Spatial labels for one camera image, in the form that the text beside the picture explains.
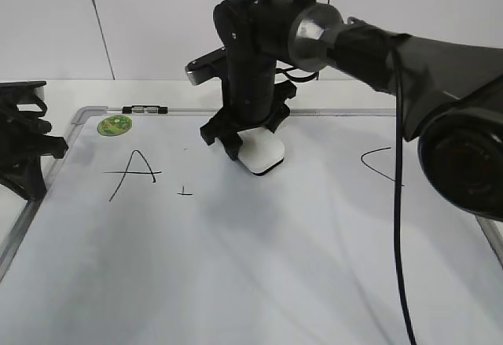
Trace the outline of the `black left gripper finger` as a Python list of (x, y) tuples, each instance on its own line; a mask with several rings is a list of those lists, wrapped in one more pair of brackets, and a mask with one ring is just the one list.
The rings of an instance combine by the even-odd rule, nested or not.
[(63, 137), (41, 135), (39, 144), (39, 154), (41, 156), (52, 156), (56, 160), (65, 157), (68, 151), (68, 143)]

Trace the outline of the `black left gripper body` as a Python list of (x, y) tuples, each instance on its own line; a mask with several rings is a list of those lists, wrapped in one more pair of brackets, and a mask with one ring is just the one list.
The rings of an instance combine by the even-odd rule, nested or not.
[(44, 120), (46, 81), (1, 84), (1, 168), (39, 172), (41, 158), (53, 154), (50, 122)]

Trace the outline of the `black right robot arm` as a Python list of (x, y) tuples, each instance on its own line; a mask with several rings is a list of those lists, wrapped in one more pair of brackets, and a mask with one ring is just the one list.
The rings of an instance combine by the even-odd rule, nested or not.
[(225, 0), (213, 12), (222, 47), (186, 65), (193, 85), (219, 78), (222, 108), (201, 127), (232, 159), (243, 130), (275, 130), (293, 81), (335, 68), (398, 100), (399, 137), (417, 141), (421, 168), (452, 205), (502, 218), (502, 51), (394, 33), (317, 0)]

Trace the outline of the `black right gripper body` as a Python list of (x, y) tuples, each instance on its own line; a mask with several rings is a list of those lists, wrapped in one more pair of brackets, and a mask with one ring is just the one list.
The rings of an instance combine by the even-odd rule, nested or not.
[(222, 83), (222, 107), (200, 128), (201, 137), (211, 145), (221, 130), (264, 127), (278, 107), (296, 95), (296, 86), (275, 82), (276, 62), (268, 57), (248, 61), (227, 59), (227, 79)]

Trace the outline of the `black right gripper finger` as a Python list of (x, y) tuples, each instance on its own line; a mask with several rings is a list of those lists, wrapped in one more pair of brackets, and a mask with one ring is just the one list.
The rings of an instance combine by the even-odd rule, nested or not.
[(236, 161), (239, 156), (239, 151), (243, 145), (243, 140), (235, 130), (221, 130), (218, 139), (223, 145), (227, 156)]
[(281, 123), (289, 116), (290, 108), (287, 105), (282, 105), (271, 115), (264, 127), (274, 134)]

